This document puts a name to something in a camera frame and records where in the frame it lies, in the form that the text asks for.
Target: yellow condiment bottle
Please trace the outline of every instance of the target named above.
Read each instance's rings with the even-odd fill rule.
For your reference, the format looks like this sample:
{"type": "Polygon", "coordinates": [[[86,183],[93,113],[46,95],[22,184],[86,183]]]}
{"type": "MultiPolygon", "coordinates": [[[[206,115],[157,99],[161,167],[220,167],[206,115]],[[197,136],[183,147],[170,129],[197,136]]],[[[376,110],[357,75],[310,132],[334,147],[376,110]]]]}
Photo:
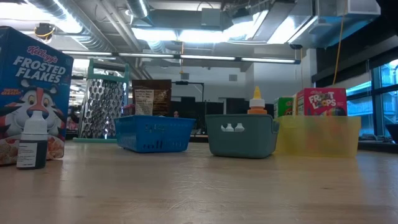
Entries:
{"type": "Polygon", "coordinates": [[[267,114],[266,102],[261,98],[260,88],[256,86],[254,90],[254,97],[250,100],[250,110],[248,110],[248,114],[267,114]]]}

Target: gray plastic bin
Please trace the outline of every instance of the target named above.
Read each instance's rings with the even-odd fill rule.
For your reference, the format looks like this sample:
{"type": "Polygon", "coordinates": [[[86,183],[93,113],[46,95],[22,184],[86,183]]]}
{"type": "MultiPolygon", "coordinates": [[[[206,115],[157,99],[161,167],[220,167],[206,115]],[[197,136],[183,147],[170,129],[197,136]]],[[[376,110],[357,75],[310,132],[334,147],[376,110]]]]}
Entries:
{"type": "Polygon", "coordinates": [[[275,151],[279,123],[270,115],[207,115],[210,152],[215,156],[262,159],[275,151]],[[227,124],[242,123],[243,132],[223,131],[227,124]]]}

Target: wooden table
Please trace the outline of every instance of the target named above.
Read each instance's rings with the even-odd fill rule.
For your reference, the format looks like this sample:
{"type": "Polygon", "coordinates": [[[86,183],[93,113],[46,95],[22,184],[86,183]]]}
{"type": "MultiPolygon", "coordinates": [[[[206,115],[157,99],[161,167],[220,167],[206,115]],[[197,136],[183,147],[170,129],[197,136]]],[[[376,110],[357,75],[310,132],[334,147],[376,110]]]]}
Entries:
{"type": "Polygon", "coordinates": [[[41,170],[0,167],[0,223],[398,223],[398,156],[136,154],[67,142],[41,170]]]}

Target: blue plastic basket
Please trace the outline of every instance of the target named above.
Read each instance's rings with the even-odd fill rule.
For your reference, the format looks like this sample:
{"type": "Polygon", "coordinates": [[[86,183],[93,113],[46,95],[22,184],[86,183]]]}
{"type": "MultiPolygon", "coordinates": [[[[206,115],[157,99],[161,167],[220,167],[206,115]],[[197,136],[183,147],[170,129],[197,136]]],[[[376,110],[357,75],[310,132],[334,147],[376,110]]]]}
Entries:
{"type": "Polygon", "coordinates": [[[133,115],[114,119],[119,146],[134,152],[187,150],[194,119],[133,115]]]}

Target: cereal box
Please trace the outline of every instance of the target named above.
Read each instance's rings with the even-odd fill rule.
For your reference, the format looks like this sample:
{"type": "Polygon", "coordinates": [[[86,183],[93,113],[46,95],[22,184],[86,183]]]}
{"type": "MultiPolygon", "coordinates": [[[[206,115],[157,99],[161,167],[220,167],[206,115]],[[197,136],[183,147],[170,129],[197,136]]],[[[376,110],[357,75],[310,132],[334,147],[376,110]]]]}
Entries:
{"type": "Polygon", "coordinates": [[[293,112],[293,97],[283,96],[279,97],[274,102],[274,116],[279,118],[285,115],[292,115],[293,112]]]}
{"type": "Polygon", "coordinates": [[[17,161],[25,121],[43,111],[48,159],[63,157],[73,58],[0,27],[0,165],[17,161]]]}
{"type": "Polygon", "coordinates": [[[298,115],[346,116],[344,88],[305,88],[296,95],[298,115]]]}

